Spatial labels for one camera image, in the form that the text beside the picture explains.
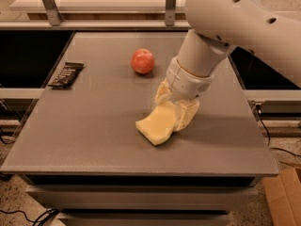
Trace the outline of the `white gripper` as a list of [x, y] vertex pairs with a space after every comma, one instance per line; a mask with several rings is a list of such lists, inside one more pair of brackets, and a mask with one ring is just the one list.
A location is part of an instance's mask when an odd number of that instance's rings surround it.
[[155, 95], [155, 103], [160, 105], [169, 101], [172, 93], [180, 99], [175, 103], [174, 131], [184, 129], [195, 117], [199, 109], [199, 100], [211, 85], [214, 77], [198, 77], [183, 69], [173, 57], [166, 70], [166, 79], [159, 85]]

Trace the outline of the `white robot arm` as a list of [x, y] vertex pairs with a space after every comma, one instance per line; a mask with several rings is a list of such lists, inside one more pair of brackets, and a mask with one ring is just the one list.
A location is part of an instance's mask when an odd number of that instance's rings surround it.
[[174, 131], [196, 115], [215, 68], [236, 47], [301, 84], [301, 21], [276, 14], [260, 0], [186, 0], [184, 12], [190, 30], [155, 97], [157, 104], [176, 97]]

